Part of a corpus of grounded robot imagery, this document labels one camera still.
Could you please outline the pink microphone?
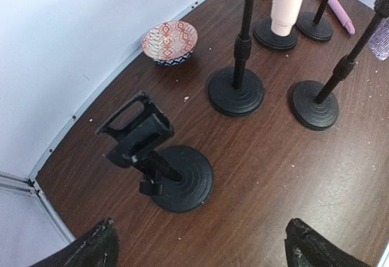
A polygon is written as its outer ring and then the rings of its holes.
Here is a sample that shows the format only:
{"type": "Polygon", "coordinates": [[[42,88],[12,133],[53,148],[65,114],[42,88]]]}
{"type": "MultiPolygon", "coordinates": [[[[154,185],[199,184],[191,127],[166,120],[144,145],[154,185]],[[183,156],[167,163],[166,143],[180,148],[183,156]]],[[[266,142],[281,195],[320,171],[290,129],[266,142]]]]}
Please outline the pink microphone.
{"type": "Polygon", "coordinates": [[[345,9],[342,7],[338,0],[329,0],[328,5],[334,12],[335,16],[341,23],[341,25],[345,28],[345,30],[350,34],[354,35],[356,33],[355,27],[353,25],[352,20],[348,16],[345,9]]]}

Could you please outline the black stand of glitter microphone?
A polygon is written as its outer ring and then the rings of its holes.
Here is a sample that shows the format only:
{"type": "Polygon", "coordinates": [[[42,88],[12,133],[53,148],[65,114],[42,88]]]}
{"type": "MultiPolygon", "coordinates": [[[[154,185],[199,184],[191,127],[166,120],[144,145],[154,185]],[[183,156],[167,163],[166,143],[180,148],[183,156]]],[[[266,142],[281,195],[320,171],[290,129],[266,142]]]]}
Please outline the black stand of glitter microphone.
{"type": "Polygon", "coordinates": [[[349,76],[362,49],[381,22],[388,18],[388,0],[375,0],[374,12],[372,20],[356,45],[349,54],[339,60],[331,78],[325,84],[306,80],[293,87],[290,96],[292,112],[296,119],[310,130],[327,130],[336,123],[339,116],[339,104],[333,90],[349,76]]]}

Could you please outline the glitter purple silver microphone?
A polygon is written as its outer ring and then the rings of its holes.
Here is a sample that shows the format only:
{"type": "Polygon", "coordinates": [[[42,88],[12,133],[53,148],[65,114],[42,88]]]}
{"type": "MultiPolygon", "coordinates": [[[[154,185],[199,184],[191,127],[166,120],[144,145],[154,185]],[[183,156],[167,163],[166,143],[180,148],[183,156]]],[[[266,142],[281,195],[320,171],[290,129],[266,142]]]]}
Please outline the glitter purple silver microphone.
{"type": "Polygon", "coordinates": [[[383,20],[368,41],[371,53],[380,61],[388,59],[388,19],[383,20]]]}

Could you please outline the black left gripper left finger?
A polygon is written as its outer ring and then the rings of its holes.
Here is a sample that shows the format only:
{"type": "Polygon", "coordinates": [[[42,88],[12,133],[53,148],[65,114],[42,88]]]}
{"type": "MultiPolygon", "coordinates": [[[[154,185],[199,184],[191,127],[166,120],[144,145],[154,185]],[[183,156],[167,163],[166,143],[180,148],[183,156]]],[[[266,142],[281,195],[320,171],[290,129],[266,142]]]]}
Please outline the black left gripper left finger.
{"type": "Polygon", "coordinates": [[[117,266],[118,260],[119,235],[113,219],[105,218],[70,245],[34,266],[117,266]]]}

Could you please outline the black clamp microphone stand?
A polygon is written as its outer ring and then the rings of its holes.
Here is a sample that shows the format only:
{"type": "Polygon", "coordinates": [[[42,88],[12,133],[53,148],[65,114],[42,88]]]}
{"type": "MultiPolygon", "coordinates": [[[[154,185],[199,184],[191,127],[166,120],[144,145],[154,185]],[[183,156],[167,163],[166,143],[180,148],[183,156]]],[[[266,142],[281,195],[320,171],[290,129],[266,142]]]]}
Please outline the black clamp microphone stand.
{"type": "Polygon", "coordinates": [[[174,128],[147,93],[138,92],[95,133],[117,142],[105,158],[117,167],[134,167],[142,172],[139,192],[150,196],[163,210],[187,213],[209,199],[214,172],[203,153],[186,145],[156,150],[174,136],[174,128]]]}

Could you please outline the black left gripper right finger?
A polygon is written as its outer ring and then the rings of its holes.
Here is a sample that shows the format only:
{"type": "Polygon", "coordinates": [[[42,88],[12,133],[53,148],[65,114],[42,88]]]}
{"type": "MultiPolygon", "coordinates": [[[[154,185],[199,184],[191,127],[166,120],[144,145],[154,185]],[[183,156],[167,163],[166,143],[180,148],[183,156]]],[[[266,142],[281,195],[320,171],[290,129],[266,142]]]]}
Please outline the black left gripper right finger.
{"type": "Polygon", "coordinates": [[[293,218],[286,227],[284,240],[288,266],[362,266],[368,264],[342,251],[311,226],[293,218]]]}

